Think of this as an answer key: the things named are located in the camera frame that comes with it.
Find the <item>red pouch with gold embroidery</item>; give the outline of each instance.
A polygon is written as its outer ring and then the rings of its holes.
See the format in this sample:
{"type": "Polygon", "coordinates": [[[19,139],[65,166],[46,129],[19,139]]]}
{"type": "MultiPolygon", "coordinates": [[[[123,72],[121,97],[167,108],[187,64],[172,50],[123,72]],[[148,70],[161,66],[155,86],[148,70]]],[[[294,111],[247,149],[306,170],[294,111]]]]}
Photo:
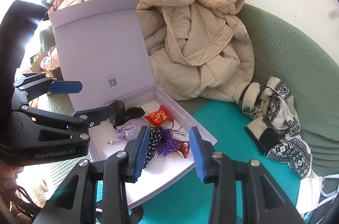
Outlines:
{"type": "Polygon", "coordinates": [[[147,116],[145,119],[149,121],[154,126],[161,126],[164,121],[167,119],[174,121],[170,112],[166,109],[166,107],[162,104],[158,111],[155,111],[147,116]]]}

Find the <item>silver bolt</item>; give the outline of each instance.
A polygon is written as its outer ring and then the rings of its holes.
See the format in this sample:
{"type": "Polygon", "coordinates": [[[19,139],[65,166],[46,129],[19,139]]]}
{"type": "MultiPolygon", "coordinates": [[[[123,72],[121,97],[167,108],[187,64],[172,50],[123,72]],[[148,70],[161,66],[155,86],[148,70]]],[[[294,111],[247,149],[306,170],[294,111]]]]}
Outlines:
{"type": "Polygon", "coordinates": [[[256,159],[252,159],[250,163],[254,167],[260,166],[260,162],[258,160],[256,160],[256,159]]]}
{"type": "Polygon", "coordinates": [[[87,160],[87,159],[81,159],[81,160],[79,161],[79,166],[85,167],[85,166],[87,166],[87,165],[88,165],[88,160],[87,160]]]}
{"type": "Polygon", "coordinates": [[[117,152],[117,157],[118,157],[118,158],[124,158],[124,157],[126,157],[126,156],[127,156],[126,151],[118,151],[118,152],[117,152]]]}
{"type": "Polygon", "coordinates": [[[221,158],[222,157],[222,153],[220,151],[214,151],[212,155],[213,155],[214,158],[221,158]]]}
{"type": "Polygon", "coordinates": [[[81,134],[80,134],[80,138],[81,138],[82,140],[88,140],[88,139],[89,139],[89,136],[88,136],[86,133],[81,133],[81,134]]]}

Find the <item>cardboard box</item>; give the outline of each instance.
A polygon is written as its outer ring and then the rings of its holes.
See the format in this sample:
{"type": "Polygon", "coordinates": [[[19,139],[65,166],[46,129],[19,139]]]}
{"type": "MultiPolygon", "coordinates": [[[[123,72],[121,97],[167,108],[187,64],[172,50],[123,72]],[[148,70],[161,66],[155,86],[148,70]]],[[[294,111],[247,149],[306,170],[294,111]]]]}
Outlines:
{"type": "MultiPolygon", "coordinates": [[[[139,0],[91,0],[50,14],[58,56],[65,80],[81,81],[79,94],[70,94],[75,110],[108,105],[115,100],[126,109],[142,107],[146,114],[164,104],[175,119],[174,129],[188,132],[197,126],[202,137],[216,143],[192,116],[155,85],[136,6],[139,0]]],[[[164,123],[171,127],[172,122],[164,123]]],[[[109,145],[116,131],[109,121],[89,129],[94,161],[123,150],[127,140],[109,145]]],[[[142,171],[137,183],[126,184],[128,208],[134,208],[178,181],[194,168],[192,153],[157,155],[142,171]]]]}

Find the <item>small printed qr code on mat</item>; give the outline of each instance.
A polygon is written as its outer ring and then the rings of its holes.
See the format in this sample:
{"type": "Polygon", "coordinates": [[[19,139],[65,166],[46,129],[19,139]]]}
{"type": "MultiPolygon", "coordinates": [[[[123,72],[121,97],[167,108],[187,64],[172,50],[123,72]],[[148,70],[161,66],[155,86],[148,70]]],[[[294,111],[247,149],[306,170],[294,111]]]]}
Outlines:
{"type": "Polygon", "coordinates": [[[108,80],[108,83],[110,84],[110,87],[116,86],[117,84],[117,80],[115,78],[111,78],[108,80]]]}

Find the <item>beige coat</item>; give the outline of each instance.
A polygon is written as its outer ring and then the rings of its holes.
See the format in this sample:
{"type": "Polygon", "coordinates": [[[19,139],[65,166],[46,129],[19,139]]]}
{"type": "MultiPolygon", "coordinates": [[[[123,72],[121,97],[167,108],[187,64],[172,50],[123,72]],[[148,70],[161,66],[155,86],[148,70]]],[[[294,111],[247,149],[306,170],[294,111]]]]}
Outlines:
{"type": "Polygon", "coordinates": [[[235,16],[244,2],[140,0],[138,16],[157,85],[176,100],[234,101],[236,88],[250,82],[254,71],[250,38],[235,16]]]}

